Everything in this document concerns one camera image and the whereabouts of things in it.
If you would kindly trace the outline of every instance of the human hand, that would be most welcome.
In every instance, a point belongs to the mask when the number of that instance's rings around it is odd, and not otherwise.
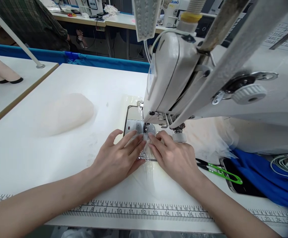
[[[186,191],[203,174],[198,169],[194,149],[191,145],[175,143],[170,135],[161,131],[155,137],[149,133],[149,147],[165,172]]]
[[[114,144],[116,136],[122,133],[121,130],[115,130],[108,136],[90,168],[96,176],[94,181],[101,189],[99,192],[117,185],[145,163],[145,160],[137,159],[146,144],[142,140],[143,135],[137,136],[128,144],[137,133],[134,130]]]

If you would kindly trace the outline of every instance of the pole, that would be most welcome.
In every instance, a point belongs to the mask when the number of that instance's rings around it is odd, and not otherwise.
[[[39,60],[30,52],[18,36],[9,28],[9,26],[0,17],[0,26],[12,37],[12,39],[25,51],[25,53],[37,64],[37,68],[44,68],[45,65],[40,63]]]

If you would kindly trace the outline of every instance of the workbench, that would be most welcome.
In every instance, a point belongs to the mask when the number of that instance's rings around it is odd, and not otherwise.
[[[0,120],[0,200],[90,166],[109,133],[121,127],[124,95],[144,97],[146,80],[144,73],[60,65]],[[96,117],[70,132],[41,136],[41,112],[69,93],[86,96],[95,105]],[[265,198],[233,193],[223,178],[202,172],[282,237],[288,237],[288,209]],[[208,212],[152,161],[89,203],[47,224],[221,233]]]
[[[134,15],[129,14],[123,14],[118,13],[116,16],[108,17],[105,21],[96,21],[95,19],[86,19],[81,17],[80,14],[78,14],[76,17],[69,17],[67,14],[64,13],[55,13],[51,11],[51,14],[54,16],[54,18],[57,21],[66,21],[66,22],[72,22],[77,24],[85,24],[85,25],[92,25],[92,26],[100,26],[100,27],[119,27],[126,29],[126,59],[129,59],[129,30],[136,30],[135,26],[135,17]],[[169,28],[163,27],[163,26],[157,26],[156,32],[157,34],[160,34],[164,30],[167,30]],[[109,56],[112,57],[111,53],[111,42],[110,42],[110,34],[109,30],[105,29],[105,36],[106,36],[106,44],[108,47]]]
[[[57,67],[57,63],[44,62],[44,68],[37,69],[32,60],[0,56],[0,60],[18,73],[24,80],[18,84],[0,84],[0,119],[28,95]]]

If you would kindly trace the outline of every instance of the measurement scale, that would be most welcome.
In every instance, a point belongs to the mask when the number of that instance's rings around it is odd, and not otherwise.
[[[0,194],[0,201],[11,196]],[[247,210],[270,227],[288,228],[288,211]],[[61,216],[215,223],[203,206],[110,200],[92,200]]]

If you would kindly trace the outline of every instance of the scissors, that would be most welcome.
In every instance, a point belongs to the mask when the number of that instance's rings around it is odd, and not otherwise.
[[[210,163],[208,163],[208,162],[205,162],[205,161],[203,161],[203,160],[201,160],[201,159],[197,159],[197,158],[196,158],[196,161],[199,162],[199,163],[197,163],[197,165],[198,165],[200,168],[204,169],[204,170],[207,170],[207,171],[209,171],[209,172],[211,172],[211,173],[213,173],[213,174],[215,174],[215,175],[217,175],[217,176],[220,176],[220,177],[222,177],[222,178],[224,178],[224,179],[226,179],[226,180],[229,180],[229,181],[231,181],[231,182],[233,182],[233,183],[237,183],[237,184],[242,184],[242,183],[243,183],[243,181],[241,180],[241,178],[240,178],[239,176],[235,175],[235,174],[232,174],[232,173],[230,173],[230,172],[228,172],[228,171],[226,171],[226,170],[224,170],[224,169],[221,169],[221,168],[219,168],[219,167],[217,167],[217,166],[215,166],[215,165],[213,165],[213,164],[210,164]],[[211,167],[211,168],[217,169],[219,172],[216,172],[216,171],[208,168],[208,166]],[[234,176],[236,180],[233,180],[233,179],[225,176],[224,173]]]

